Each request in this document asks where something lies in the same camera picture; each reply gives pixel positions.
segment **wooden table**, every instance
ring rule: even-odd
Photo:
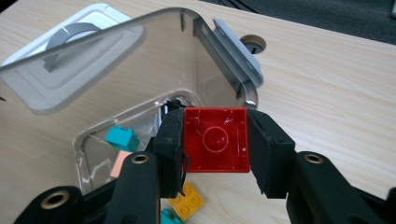
[[[0,14],[0,61],[96,2],[19,0]],[[293,138],[297,151],[327,156],[353,186],[381,198],[396,186],[395,46],[198,1],[107,3],[132,18],[186,7],[211,26],[216,17],[238,36],[261,36],[267,49],[255,55],[264,72],[258,109]],[[7,99],[0,102],[0,222],[9,223],[45,189],[78,184],[67,144],[79,124],[29,132],[40,127],[41,117],[21,122],[28,108],[0,85]],[[252,173],[194,174],[188,180],[206,202],[188,223],[289,223],[285,200],[261,196]]]

